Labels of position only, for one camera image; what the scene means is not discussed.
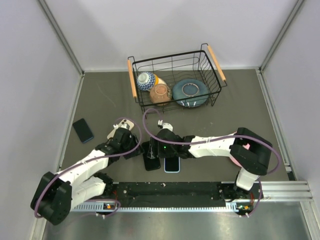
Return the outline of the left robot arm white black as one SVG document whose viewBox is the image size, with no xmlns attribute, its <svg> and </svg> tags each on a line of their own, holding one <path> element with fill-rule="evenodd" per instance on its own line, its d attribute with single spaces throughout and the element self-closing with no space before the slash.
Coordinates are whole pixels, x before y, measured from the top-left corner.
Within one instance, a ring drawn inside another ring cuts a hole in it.
<svg viewBox="0 0 320 240">
<path fill-rule="evenodd" d="M 56 226 L 74 207 L 87 200 L 97 196 L 109 198 L 114 191 L 113 185 L 95 174 L 120 157 L 138 155 L 141 141 L 141 134 L 135 135 L 120 127 L 82 160 L 59 172 L 46 172 L 30 203 L 34 216 Z"/>
</svg>

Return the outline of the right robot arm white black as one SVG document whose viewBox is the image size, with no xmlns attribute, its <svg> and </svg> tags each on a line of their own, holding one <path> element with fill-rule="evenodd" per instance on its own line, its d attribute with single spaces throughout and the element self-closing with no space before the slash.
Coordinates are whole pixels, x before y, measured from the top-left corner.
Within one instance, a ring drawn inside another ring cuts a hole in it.
<svg viewBox="0 0 320 240">
<path fill-rule="evenodd" d="M 240 170 L 233 192 L 239 198 L 249 195 L 258 178 L 267 175 L 273 148 L 269 141 L 245 127 L 239 127 L 236 132 L 220 137 L 180 137 L 172 130 L 162 128 L 151 139 L 157 145 L 157 155 L 163 159 L 226 157 L 236 161 Z"/>
</svg>

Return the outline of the black phone case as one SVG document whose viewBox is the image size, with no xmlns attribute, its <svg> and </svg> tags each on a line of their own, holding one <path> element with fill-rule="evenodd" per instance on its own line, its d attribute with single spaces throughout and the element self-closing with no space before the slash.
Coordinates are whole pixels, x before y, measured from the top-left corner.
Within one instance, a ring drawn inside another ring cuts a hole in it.
<svg viewBox="0 0 320 240">
<path fill-rule="evenodd" d="M 152 147 L 150 145 L 150 142 L 149 141 L 146 141 L 146 142 L 143 142 L 141 144 L 141 147 L 143 149 L 143 159 L 144 158 L 150 158 L 150 159 L 155 159 L 155 158 L 158 158 L 156 157 L 156 155 L 154 154 L 153 150 L 152 150 Z"/>
</svg>

